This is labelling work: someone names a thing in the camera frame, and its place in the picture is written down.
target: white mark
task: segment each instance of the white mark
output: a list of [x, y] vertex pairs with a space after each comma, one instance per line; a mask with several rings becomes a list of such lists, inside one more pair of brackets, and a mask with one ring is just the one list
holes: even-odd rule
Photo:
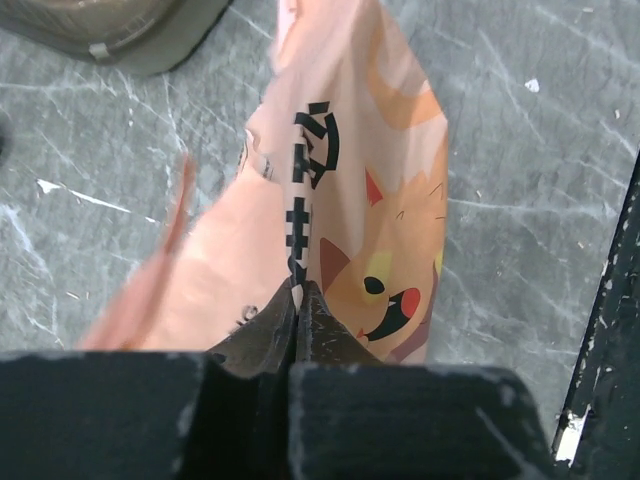
[[46, 180], [38, 179], [38, 180], [36, 180], [36, 183], [38, 184], [38, 186], [42, 190], [42, 193], [44, 193], [45, 195], [48, 195], [53, 190], [57, 190], [59, 188], [62, 188], [60, 185], [56, 185], [55, 183], [47, 182]]
[[109, 58], [109, 50], [104, 43], [94, 43], [89, 45], [89, 53], [93, 55], [96, 60], [102, 60]]
[[181, 437], [187, 436], [189, 429], [191, 428], [191, 421], [193, 420], [193, 414], [195, 413], [195, 402], [188, 404], [182, 409], [180, 415], [178, 415], [178, 434]]
[[489, 416], [482, 410], [481, 408], [476, 408], [476, 415], [480, 417], [480, 420], [484, 422], [485, 427], [489, 433], [491, 433], [502, 448], [504, 452], [511, 457], [511, 459], [520, 467], [520, 473], [522, 473], [522, 478], [544, 478], [542, 472], [538, 470], [538, 468], [527, 461], [524, 454], [514, 447], [511, 442], [503, 435], [500, 429], [493, 423], [493, 420], [489, 418]]
[[591, 410], [591, 405], [587, 405], [587, 409], [582, 417], [578, 417], [572, 412], [568, 413], [567, 418], [569, 420], [569, 424], [562, 432], [558, 451], [556, 452], [556, 461], [564, 462], [569, 460], [569, 466], [573, 464], [576, 452], [578, 451], [578, 444], [582, 437], [582, 429], [584, 428], [584, 424], [587, 420], [589, 410]]
[[527, 90], [532, 93], [540, 92], [540, 83], [538, 82], [537, 78], [532, 78], [527, 83], [525, 83], [524, 86], [527, 87]]

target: gray container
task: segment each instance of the gray container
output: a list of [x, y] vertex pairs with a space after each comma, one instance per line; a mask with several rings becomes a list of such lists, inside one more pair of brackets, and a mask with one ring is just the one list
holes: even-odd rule
[[79, 60], [152, 75], [185, 59], [228, 3], [0, 0], [0, 28]]

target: cartoon fox print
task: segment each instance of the cartoon fox print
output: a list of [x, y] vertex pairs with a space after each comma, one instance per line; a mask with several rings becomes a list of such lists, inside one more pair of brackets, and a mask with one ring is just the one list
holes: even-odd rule
[[438, 167], [446, 162], [438, 160], [429, 178], [421, 171], [396, 192], [366, 169], [364, 243], [353, 258], [320, 239], [331, 313], [381, 360], [424, 362], [445, 237], [446, 170]]

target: floor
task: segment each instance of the floor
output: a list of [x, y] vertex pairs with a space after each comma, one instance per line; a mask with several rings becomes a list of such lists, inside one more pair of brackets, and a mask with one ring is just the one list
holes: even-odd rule
[[[146, 79], [0, 32], [0, 349], [74, 345], [158, 240], [182, 145], [194, 213], [215, 201], [270, 78], [274, 3], [236, 0]], [[430, 360], [514, 369], [551, 437], [640, 140], [640, 3], [385, 3], [450, 120]]]

